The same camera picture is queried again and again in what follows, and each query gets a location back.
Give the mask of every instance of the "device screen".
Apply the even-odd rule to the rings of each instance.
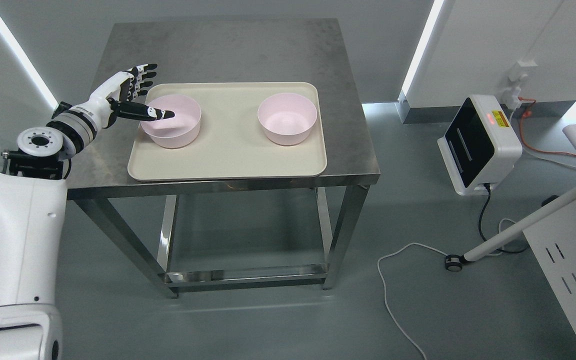
[[[445,139],[464,186],[470,186],[495,153],[470,97],[466,98],[448,127]]]

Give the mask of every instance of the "table leg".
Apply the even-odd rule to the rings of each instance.
[[[75,203],[159,291],[172,298],[178,297],[164,283],[166,271],[108,199],[75,200]]]
[[[370,186],[367,185],[350,185],[345,187],[341,210],[339,211],[339,217],[334,227],[332,244],[330,244],[328,271],[323,284],[324,290],[332,289],[337,281],[341,263],[344,260],[344,255],[348,249],[350,238],[355,230],[355,225],[357,225],[359,214],[362,211],[369,189]]]
[[[170,256],[172,254],[172,242],[175,238],[178,209],[179,195],[169,194],[166,196],[166,206],[164,207],[164,218],[161,222],[161,234],[157,250],[157,262],[165,271],[170,270]]]
[[[317,212],[319,215],[319,227],[321,228],[321,242],[324,248],[324,263],[327,264],[330,246],[332,245],[332,227],[330,226],[328,200],[324,187],[317,187],[315,192],[317,193]]]

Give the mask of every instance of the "white pole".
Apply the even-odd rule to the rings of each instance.
[[[464,253],[462,259],[466,260],[467,262],[476,262],[484,256],[492,253],[494,250],[510,243],[512,240],[516,239],[516,237],[526,228],[556,212],[557,210],[565,207],[569,203],[572,203],[574,200],[576,200],[576,187],[566,192],[562,196],[556,198],[555,200],[547,203],[541,209],[538,209],[532,214],[521,219],[521,221],[515,223],[509,228],[506,228],[506,230],[503,230],[497,235],[494,235],[479,246],[476,246],[467,253]]]

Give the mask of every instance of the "metal table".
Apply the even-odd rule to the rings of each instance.
[[[316,177],[138,182],[126,166],[137,133],[117,121],[73,159],[73,200],[158,289],[197,290],[336,282],[370,185],[380,176],[375,150],[336,19],[117,23],[92,89],[119,70],[157,63],[156,84],[308,82],[318,90],[327,168]],[[345,187],[331,231],[324,187]],[[316,189],[324,262],[238,270],[169,271],[179,194]],[[109,198],[166,195],[157,256],[146,249]]]

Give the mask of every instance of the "tabletop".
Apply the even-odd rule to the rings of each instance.
[[[336,19],[117,23],[92,89],[117,71],[148,63],[158,64],[155,84],[313,84],[326,170],[315,177],[139,182],[126,169],[138,126],[119,118],[73,158],[69,199],[377,183],[380,169]]]

